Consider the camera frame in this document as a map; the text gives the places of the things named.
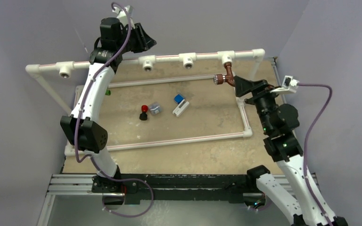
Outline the brown copper faucet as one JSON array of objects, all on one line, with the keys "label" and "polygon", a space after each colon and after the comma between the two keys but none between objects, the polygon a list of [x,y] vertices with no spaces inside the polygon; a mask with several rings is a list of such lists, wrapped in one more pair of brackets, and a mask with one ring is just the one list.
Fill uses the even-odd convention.
[{"label": "brown copper faucet", "polygon": [[232,63],[228,62],[224,64],[226,70],[225,74],[216,74],[213,77],[213,82],[215,85],[229,84],[232,87],[235,87],[234,74],[232,71]]}]

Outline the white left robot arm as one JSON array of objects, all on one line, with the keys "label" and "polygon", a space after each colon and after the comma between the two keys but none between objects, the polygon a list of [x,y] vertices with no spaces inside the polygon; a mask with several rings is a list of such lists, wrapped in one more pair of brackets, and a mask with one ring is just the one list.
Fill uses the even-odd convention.
[{"label": "white left robot arm", "polygon": [[83,161],[79,156],[83,151],[84,158],[91,159],[97,176],[105,178],[103,186],[115,193],[120,190],[123,180],[118,165],[108,153],[108,132],[98,124],[100,108],[123,54],[148,51],[156,41],[147,35],[141,23],[123,24],[114,17],[102,19],[99,30],[82,93],[70,115],[61,118],[60,126],[74,147],[76,160]]}]

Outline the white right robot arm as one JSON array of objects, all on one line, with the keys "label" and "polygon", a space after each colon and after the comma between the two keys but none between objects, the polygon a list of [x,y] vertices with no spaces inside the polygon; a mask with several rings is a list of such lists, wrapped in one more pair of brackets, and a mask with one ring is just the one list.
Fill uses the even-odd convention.
[{"label": "white right robot arm", "polygon": [[282,170],[291,192],[263,165],[247,171],[246,186],[250,191],[264,193],[292,226],[345,226],[346,219],[337,216],[327,204],[308,169],[307,144],[300,145],[294,134],[294,129],[300,125],[297,109],[275,101],[278,95],[295,93],[302,86],[304,83],[292,76],[286,76],[278,87],[266,80],[234,77],[236,97],[252,94],[245,103],[256,107],[266,135],[264,147]]}]

